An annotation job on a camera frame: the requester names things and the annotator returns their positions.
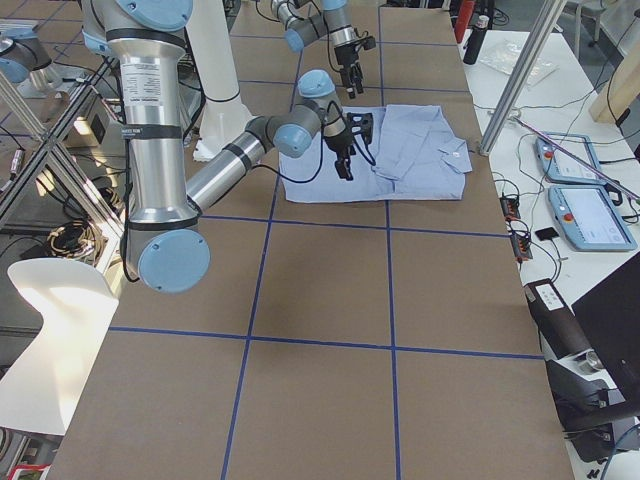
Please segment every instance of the electronic device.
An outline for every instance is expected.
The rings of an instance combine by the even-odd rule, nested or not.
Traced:
[[[576,300],[572,308],[585,335],[628,401],[640,404],[640,254]]]
[[[582,328],[550,279],[524,286],[529,312],[557,358],[591,349]]]
[[[545,240],[553,240],[560,236],[558,231],[553,227],[541,228],[540,230],[536,230],[534,233],[541,242],[544,242]]]
[[[640,448],[638,435],[620,441],[635,424],[634,417],[640,418],[639,276],[636,254],[572,305],[576,321],[618,390],[547,362],[558,416],[584,461],[609,456],[616,444],[620,450]]]
[[[562,143],[568,151],[577,155],[594,168],[601,170],[600,162],[596,156],[591,139],[586,135],[570,135],[563,133],[544,132],[549,138]],[[598,178],[567,154],[556,150],[544,139],[536,140],[537,157],[540,161],[542,171],[550,182],[604,185],[604,180]]]
[[[615,252],[637,248],[604,187],[552,186],[549,203],[567,240],[576,250]]]
[[[610,390],[603,380],[586,380],[553,360],[547,361],[546,367],[558,418],[580,459],[593,462],[608,457],[616,442],[634,424],[633,418],[612,418],[579,430],[571,428],[571,421],[606,408],[619,408],[624,404],[620,391]],[[620,450],[637,450],[638,446],[635,436],[627,436],[618,444]]]

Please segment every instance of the black bottle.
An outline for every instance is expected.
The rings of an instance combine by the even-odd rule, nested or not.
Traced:
[[[462,61],[467,65],[473,65],[478,59],[480,48],[482,48],[482,42],[484,36],[487,34],[487,27],[489,26],[489,17],[486,15],[480,15],[478,22],[473,26],[471,35],[467,41],[467,51],[464,54]]]

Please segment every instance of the brown tabletop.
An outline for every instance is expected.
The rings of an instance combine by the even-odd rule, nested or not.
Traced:
[[[243,99],[283,113],[325,45],[289,52],[253,8],[232,30]],[[442,105],[473,149],[448,14],[352,17],[378,47],[344,104]],[[48,478],[573,478],[488,159],[473,166],[440,202],[299,205],[249,175],[200,222],[199,285],[125,288]]]

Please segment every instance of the blue joint cap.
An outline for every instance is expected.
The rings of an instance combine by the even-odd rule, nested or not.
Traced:
[[[320,98],[336,91],[336,86],[324,70],[311,70],[298,80],[298,93],[304,98]]]
[[[107,57],[115,57],[106,40],[99,37],[94,37],[84,30],[82,31],[82,36],[84,37],[85,46],[93,53],[97,53],[98,55],[106,55]]]
[[[193,0],[116,0],[131,18],[144,27],[175,32],[187,25]]]
[[[138,273],[150,288],[182,293],[209,269],[211,255],[204,237],[193,230],[171,230],[155,237],[142,251]]]
[[[38,38],[36,32],[31,28],[10,28],[2,32],[5,37],[13,38],[14,40],[29,40],[31,38]]]
[[[22,83],[29,76],[29,70],[13,60],[0,59],[0,70],[11,83]]]
[[[338,10],[347,4],[347,0],[324,0],[322,2],[323,10]]]
[[[311,134],[300,125],[287,123],[276,131],[273,144],[287,157],[300,157],[311,145]]]
[[[304,41],[298,32],[290,28],[284,32],[284,39],[289,44],[292,52],[301,52],[304,49]]]

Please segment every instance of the table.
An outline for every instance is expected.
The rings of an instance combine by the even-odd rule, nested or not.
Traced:
[[[289,52],[252,7],[232,30],[243,99],[282,113],[325,45]],[[353,18],[379,46],[344,103],[440,104],[477,143],[448,14]],[[490,166],[473,166],[460,202],[297,205],[251,174],[205,212],[197,287],[127,286],[47,478],[572,478]]]
[[[483,52],[480,58],[490,52],[493,47],[502,42],[512,42],[523,45],[527,38],[526,32],[487,32]],[[594,145],[596,155],[600,160],[614,160],[622,158],[633,158],[633,153],[626,142],[621,141],[622,136],[613,125],[595,123],[589,113],[589,106],[596,98],[593,87],[586,77],[582,68],[578,64],[571,49],[560,34],[552,34],[541,54],[541,58],[553,62],[557,65],[557,70],[547,78],[540,81],[533,87],[525,87],[520,98],[516,102],[516,107],[523,106],[550,106],[561,108],[522,108],[522,119],[542,130],[553,132],[567,132],[570,125],[571,133],[589,135],[594,142],[609,143],[607,145]],[[469,82],[469,88],[476,105],[476,113],[481,129],[489,123],[488,108],[495,107],[502,89],[507,82],[507,76],[484,65],[480,61],[473,66],[465,65],[465,74]],[[539,183],[523,175],[519,170],[517,151],[520,144],[520,156],[522,158],[522,170],[530,174],[534,179],[540,179],[543,171],[540,168],[534,154],[535,136],[522,137],[530,133],[528,130],[507,122],[502,131],[495,148],[491,152],[491,167],[495,172],[495,178],[507,178],[515,182],[521,192],[537,192]],[[622,162],[614,165],[604,165],[605,173],[620,179],[625,186],[633,191],[640,191],[640,168],[635,161]],[[498,181],[496,188],[498,193],[504,191],[507,194],[514,193],[514,188],[510,185],[503,185]],[[548,226],[555,226],[555,220],[550,206],[546,200],[546,192],[536,200],[535,195],[521,197],[520,212],[524,222],[531,228],[537,230]],[[628,205],[621,208],[621,213],[632,214]],[[640,238],[640,229],[637,225],[630,226],[630,232],[636,239]],[[637,251],[625,253],[587,253],[577,252],[567,243],[564,238],[555,240],[560,256],[565,258],[562,262],[562,271],[555,282],[555,286],[564,297],[567,304],[571,305],[582,295],[587,293],[593,286],[613,272],[616,268],[626,262]],[[547,248],[555,257],[556,252],[548,242],[537,242]],[[534,258],[524,262],[520,271],[523,285],[542,278],[550,278],[553,274],[552,260],[544,254],[538,247],[533,248]],[[571,371],[580,374],[575,362],[564,359],[560,362]],[[603,379],[610,387],[615,388],[611,378],[606,372],[589,375],[588,380]],[[567,445],[574,473],[576,478],[583,478],[592,469],[602,469],[601,465],[595,462],[585,464],[578,458],[571,445]],[[607,474],[610,480],[631,480],[637,476],[640,468],[640,453],[630,452],[616,457],[612,467]]]

